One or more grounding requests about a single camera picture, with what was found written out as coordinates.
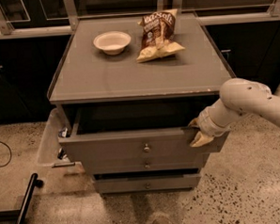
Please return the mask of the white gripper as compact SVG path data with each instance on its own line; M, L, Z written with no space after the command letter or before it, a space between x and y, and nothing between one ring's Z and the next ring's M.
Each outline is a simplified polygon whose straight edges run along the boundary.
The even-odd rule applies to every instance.
M223 135L229 130L229 127L220 127L211 118L209 113L210 108L207 106L198 115L197 118L192 119L188 126L200 129L194 136L194 140L190 143L191 147L203 147L213 141L215 137Z

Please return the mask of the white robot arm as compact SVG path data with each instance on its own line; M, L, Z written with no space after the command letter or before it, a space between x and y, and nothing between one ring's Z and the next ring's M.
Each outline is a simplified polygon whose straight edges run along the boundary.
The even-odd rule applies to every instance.
M220 88L219 99L207 106L189 125L199 131L190 146L203 147L223 135L232 123L247 114L259 115L280 127L280 96L273 95L265 84L242 78L232 78Z

